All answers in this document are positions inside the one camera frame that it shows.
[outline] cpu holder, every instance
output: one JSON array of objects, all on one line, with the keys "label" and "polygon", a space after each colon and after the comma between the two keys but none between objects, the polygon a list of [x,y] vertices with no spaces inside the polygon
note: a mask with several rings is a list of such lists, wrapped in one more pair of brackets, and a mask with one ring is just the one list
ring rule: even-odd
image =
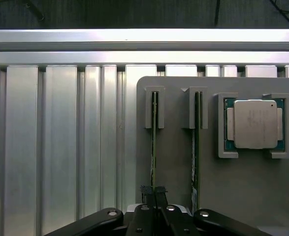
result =
[{"label": "cpu holder", "polygon": [[289,158],[289,94],[237,99],[219,94],[219,157],[238,158],[238,149],[267,150],[271,158]]}]

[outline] silver screw head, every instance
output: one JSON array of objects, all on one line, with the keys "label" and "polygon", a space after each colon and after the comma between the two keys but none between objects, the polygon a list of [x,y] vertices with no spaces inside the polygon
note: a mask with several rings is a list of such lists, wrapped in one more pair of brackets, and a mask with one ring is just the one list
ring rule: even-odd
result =
[{"label": "silver screw head", "polygon": [[148,210],[149,208],[148,208],[148,206],[146,206],[146,205],[143,205],[142,207],[141,207],[141,210]]},{"label": "silver screw head", "polygon": [[201,211],[200,215],[203,216],[203,217],[208,217],[209,213],[207,213],[206,211]]},{"label": "silver screw head", "polygon": [[170,211],[173,211],[173,210],[175,210],[175,207],[173,207],[173,206],[167,206],[166,209],[167,209],[167,210],[170,210]]},{"label": "silver screw head", "polygon": [[114,215],[117,215],[117,213],[116,213],[115,211],[110,211],[110,212],[108,213],[108,215],[114,216]]}]

